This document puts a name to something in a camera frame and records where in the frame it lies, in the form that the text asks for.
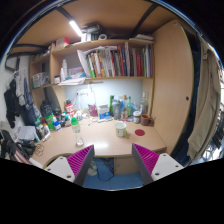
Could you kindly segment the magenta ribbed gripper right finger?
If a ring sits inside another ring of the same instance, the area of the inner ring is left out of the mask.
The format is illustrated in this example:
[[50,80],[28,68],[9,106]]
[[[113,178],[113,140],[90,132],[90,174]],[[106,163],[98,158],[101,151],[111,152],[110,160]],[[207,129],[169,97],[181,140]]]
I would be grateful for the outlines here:
[[145,185],[183,169],[183,166],[167,153],[157,154],[133,143],[132,155]]

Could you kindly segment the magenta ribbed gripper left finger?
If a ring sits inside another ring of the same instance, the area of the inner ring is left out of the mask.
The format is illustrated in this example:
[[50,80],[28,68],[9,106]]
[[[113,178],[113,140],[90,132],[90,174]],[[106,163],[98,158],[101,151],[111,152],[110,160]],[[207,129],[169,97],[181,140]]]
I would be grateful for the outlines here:
[[82,186],[94,155],[94,146],[90,145],[68,157],[59,156],[45,170]]

